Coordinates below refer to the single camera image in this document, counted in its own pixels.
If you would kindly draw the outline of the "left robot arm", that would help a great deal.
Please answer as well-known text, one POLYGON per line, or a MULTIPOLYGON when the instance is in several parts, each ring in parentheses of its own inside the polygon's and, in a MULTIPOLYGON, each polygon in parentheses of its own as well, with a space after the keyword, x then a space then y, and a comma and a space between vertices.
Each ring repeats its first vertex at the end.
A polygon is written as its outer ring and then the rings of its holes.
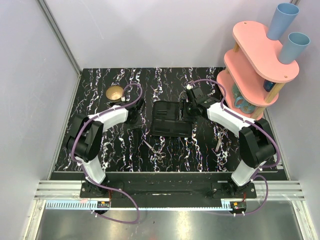
POLYGON ((103 133, 118 124, 135 124, 144 104, 142 98, 127 104, 118 102, 105 111, 92 115, 79 114, 73 119, 65 147, 72 161, 83 170, 85 183, 82 195, 103 198, 116 190, 107 186, 108 177, 98 157, 103 133))

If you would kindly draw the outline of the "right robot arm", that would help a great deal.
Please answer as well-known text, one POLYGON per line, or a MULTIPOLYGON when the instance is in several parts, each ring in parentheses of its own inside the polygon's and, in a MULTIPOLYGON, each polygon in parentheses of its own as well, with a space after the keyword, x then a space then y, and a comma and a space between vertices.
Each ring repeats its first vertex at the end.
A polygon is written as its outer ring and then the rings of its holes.
POLYGON ((185 110, 188 116, 206 118, 238 137, 241 161, 222 188, 230 197, 239 198, 254 175, 276 153, 268 121, 245 117, 217 99, 205 95, 198 86, 187 85, 186 95, 188 103, 185 110))

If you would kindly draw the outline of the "black hair comb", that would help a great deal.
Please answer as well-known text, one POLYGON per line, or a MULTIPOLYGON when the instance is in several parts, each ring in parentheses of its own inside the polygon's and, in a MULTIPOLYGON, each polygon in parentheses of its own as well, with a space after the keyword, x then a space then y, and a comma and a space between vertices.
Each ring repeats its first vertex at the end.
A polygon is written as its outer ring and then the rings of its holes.
POLYGON ((142 142, 142 130, 139 128, 135 128, 132 130, 132 153, 135 155, 138 152, 138 148, 142 142))

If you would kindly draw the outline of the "black zip tool case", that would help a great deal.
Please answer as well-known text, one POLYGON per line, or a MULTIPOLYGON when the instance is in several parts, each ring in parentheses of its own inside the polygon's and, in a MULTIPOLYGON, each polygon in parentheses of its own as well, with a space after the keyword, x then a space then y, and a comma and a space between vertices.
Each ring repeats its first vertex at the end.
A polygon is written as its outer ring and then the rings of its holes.
POLYGON ((190 138, 196 118, 188 115, 190 103, 158 100, 153 103, 150 135, 155 137, 190 138))

